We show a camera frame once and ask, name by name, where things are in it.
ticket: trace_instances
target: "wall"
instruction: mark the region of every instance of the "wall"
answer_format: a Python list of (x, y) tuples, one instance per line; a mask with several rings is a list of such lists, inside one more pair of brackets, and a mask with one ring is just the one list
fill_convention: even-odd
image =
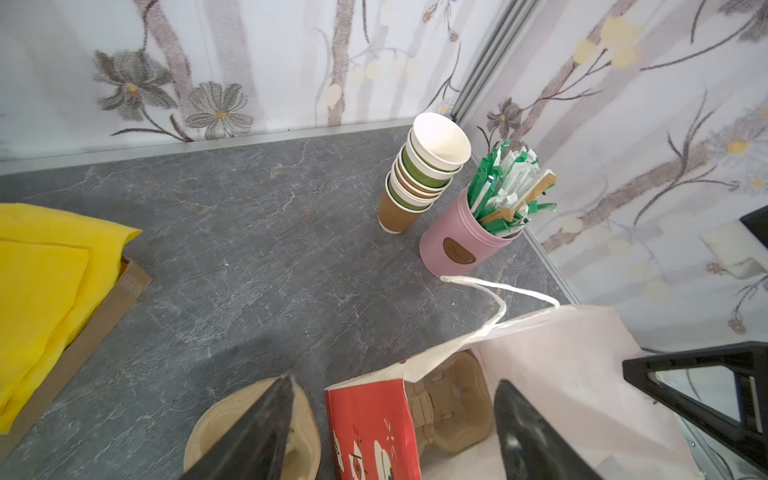
[(508, 0), (8, 0), (0, 158), (449, 111)]
[[(476, 154), (522, 139), (558, 175), (531, 230), (642, 346), (768, 339), (768, 276), (736, 280), (700, 239), (768, 203), (768, 1), (549, 0), (462, 126)], [(689, 378), (732, 405), (732, 377)]]

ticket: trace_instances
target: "paper cup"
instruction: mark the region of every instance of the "paper cup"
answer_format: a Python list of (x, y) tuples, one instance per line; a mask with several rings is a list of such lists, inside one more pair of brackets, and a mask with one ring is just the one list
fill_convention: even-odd
[(456, 170), (472, 154), (464, 131), (450, 118), (427, 112), (413, 121), (411, 142), (416, 153), (438, 170)]
[(448, 183), (447, 183), (447, 184), (443, 185), (443, 186), (442, 186), (442, 187), (440, 187), (440, 188), (432, 188), (432, 187), (427, 187), (426, 185), (419, 183), (419, 182), (418, 182), (418, 181), (417, 181), (417, 180), (416, 180), (416, 179), (415, 179), (415, 178), (414, 178), (414, 177), (413, 177), (411, 174), (409, 174), (409, 173), (408, 173), (408, 171), (406, 170), (406, 166), (405, 166), (405, 165), (404, 165), (404, 163), (402, 162), (402, 155), (403, 155), (405, 152), (406, 152), (406, 146), (405, 146), (405, 145), (403, 145), (403, 146), (402, 146), (402, 148), (400, 149), (400, 152), (399, 152), (399, 153), (398, 153), (398, 155), (397, 155), (397, 158), (396, 158), (396, 160), (397, 160), (396, 169), (397, 169), (397, 172), (400, 174), (400, 177), (401, 177), (403, 180), (405, 180), (405, 181), (406, 181), (406, 183), (407, 183), (407, 184), (408, 184), (410, 187), (414, 187), (416, 190), (419, 190), (419, 191), (421, 191), (421, 192), (424, 192), (425, 194), (438, 194), (438, 193), (440, 193), (440, 192), (443, 192), (443, 191), (444, 191), (446, 188), (448, 188), (448, 186), (449, 186), (449, 185), (451, 184), (451, 182), (452, 182), (452, 179), (453, 179), (453, 177), (451, 177), (451, 178), (448, 180)]
[(462, 165), (462, 167), (459, 167), (458, 170), (453, 172), (446, 172), (430, 167), (413, 149), (410, 135), (409, 139), (406, 141), (406, 148), (402, 151), (402, 165), (417, 182), (430, 188), (444, 187), (448, 184), (450, 178), (458, 173), (463, 167)]
[(431, 167), (441, 172), (446, 172), (447, 174), (455, 174), (461, 168), (461, 165), (459, 165), (458, 168), (455, 165), (449, 165), (446, 168), (443, 168), (442, 164), (444, 164), (445, 162), (443, 162), (439, 158), (436, 158), (436, 159), (433, 158), (432, 155), (424, 154), (416, 150), (415, 138), (413, 137), (413, 127), (411, 127), (411, 129), (408, 130), (408, 142), (411, 144), (411, 148), (415, 152), (413, 155), (411, 155), (411, 158), (418, 157), (419, 160), (421, 160), (427, 165), (427, 167)]
[(417, 218), (424, 212), (432, 208), (432, 205), (424, 210), (411, 210), (399, 205), (389, 193), (389, 174), (384, 180), (384, 194), (379, 202), (379, 211), (376, 216), (379, 219), (380, 227), (387, 233), (402, 233), (406, 228), (413, 225)]
[(395, 202), (404, 206), (405, 208), (410, 208), (411, 210), (424, 210), (425, 208), (432, 205), (432, 202), (436, 200), (436, 197), (419, 198), (416, 195), (411, 195), (397, 181), (397, 176), (394, 175), (392, 171), (390, 171), (387, 175), (387, 187), (389, 188), (389, 193), (392, 195), (392, 198), (395, 199)]
[(392, 162), (392, 177), (391, 177), (392, 181), (397, 180), (398, 185), (401, 188), (405, 189), (409, 194), (424, 200), (436, 200), (437, 197), (439, 197), (440, 194), (442, 194), (442, 191), (434, 194), (431, 194), (431, 193), (427, 194), (426, 192), (423, 192), (418, 188), (414, 187), (413, 185), (409, 184), (408, 181), (405, 178), (403, 178), (402, 174), (400, 173), (400, 168), (397, 166), (397, 164), (398, 164), (398, 160), (396, 158), (395, 161)]

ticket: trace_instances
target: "white string handle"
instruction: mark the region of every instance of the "white string handle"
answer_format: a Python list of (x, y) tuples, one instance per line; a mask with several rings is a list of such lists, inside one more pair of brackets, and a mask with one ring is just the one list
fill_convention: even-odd
[(502, 317), (507, 313), (507, 303), (500, 296), (496, 295), (491, 290), (488, 290), (486, 288), (487, 286), (490, 286), (493, 288), (500, 288), (502, 290), (509, 290), (510, 292), (522, 293), (523, 295), (532, 296), (539, 300), (544, 300), (545, 302), (551, 303), (555, 308), (558, 308), (560, 306), (560, 302), (558, 302), (558, 299), (554, 297), (545, 295), (544, 293), (541, 293), (541, 292), (536, 292), (534, 290), (517, 288), (516, 286), (507, 285), (506, 283), (488, 282), (486, 280), (480, 280), (479, 278), (474, 278), (473, 276), (443, 275), (440, 277), (440, 280), (442, 280), (443, 282), (458, 283), (459, 285), (471, 286), (472, 288), (476, 288), (477, 290), (486, 292), (488, 295), (491, 296), (493, 300), (496, 301), (496, 303), (498, 304), (498, 310), (496, 310), (496, 314), (494, 314), (494, 316), (488, 319), (487, 322), (483, 323), (483, 326), (480, 328), (480, 330), (478, 330), (478, 334), (480, 335), (485, 335), (486, 333), (491, 331), (491, 329), (493, 329), (493, 327), (498, 323), (498, 321), (501, 320)]

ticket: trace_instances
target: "pink container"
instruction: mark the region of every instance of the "pink container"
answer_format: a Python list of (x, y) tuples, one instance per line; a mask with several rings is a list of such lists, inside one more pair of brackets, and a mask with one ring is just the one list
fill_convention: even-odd
[(469, 212), (466, 187), (419, 242), (422, 262), (432, 274), (464, 275), (520, 236), (499, 238), (480, 226)]

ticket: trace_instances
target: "yellow cloth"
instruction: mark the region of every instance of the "yellow cloth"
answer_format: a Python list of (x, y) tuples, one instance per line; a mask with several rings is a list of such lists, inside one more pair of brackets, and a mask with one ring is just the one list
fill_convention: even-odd
[[(25, 265), (23, 277), (28, 285), (38, 290), (47, 289), (16, 299), (12, 307), (15, 316), (0, 316), (0, 381), (12, 382), (14, 375), (18, 377), (18, 371), (23, 370), (23, 366), (20, 366), (21, 362), (17, 359), (23, 358), (24, 362), (32, 364), (23, 377), (16, 379), (15, 388), (13, 385), (0, 386), (0, 391), (11, 390), (5, 402), (0, 403), (0, 433), (10, 430), (18, 412), (54, 367), (64, 348), (80, 333), (96, 307), (114, 286), (120, 273), (123, 248), (140, 232), (117, 223), (61, 210), (25, 204), (0, 204), (0, 240), (4, 241), (4, 248), (9, 253), (21, 254), (24, 250), (20, 260), (11, 259), (3, 263), (5, 268), (0, 270), (0, 282), (10, 284), (17, 281), (18, 269), (8, 268), (18, 265), (24, 257), (40, 254), (36, 261)], [(38, 248), (46, 246), (60, 248)], [(87, 264), (79, 275), (74, 301), (59, 321), (55, 322), (51, 316), (68, 302), (67, 292), (71, 285), (65, 286), (48, 277), (53, 276), (63, 282), (66, 275), (70, 275), (69, 278), (78, 276), (77, 268), (74, 268), (77, 263), (75, 257), (82, 259), (82, 256), (74, 251), (86, 253)], [(69, 273), (59, 272), (73, 268), (74, 271)], [(14, 291), (18, 291), (22, 286), (14, 288), (17, 289)], [(0, 291), (3, 296), (8, 294), (7, 290)], [(41, 307), (32, 304), (32, 300), (40, 296), (47, 299), (46, 306), (50, 307), (50, 310), (45, 310), (44, 316), (38, 315)], [(3, 299), (2, 302), (6, 301), (10, 303), (10, 299)], [(55, 323), (52, 329), (49, 328), (48, 335), (44, 334), (46, 322), (48, 327)], [(23, 325), (23, 331), (19, 329), (19, 324)], [(10, 333), (20, 339), (23, 332), (28, 334), (26, 343), (17, 343), (11, 339)], [(36, 359), (32, 358), (35, 352), (41, 352)]]

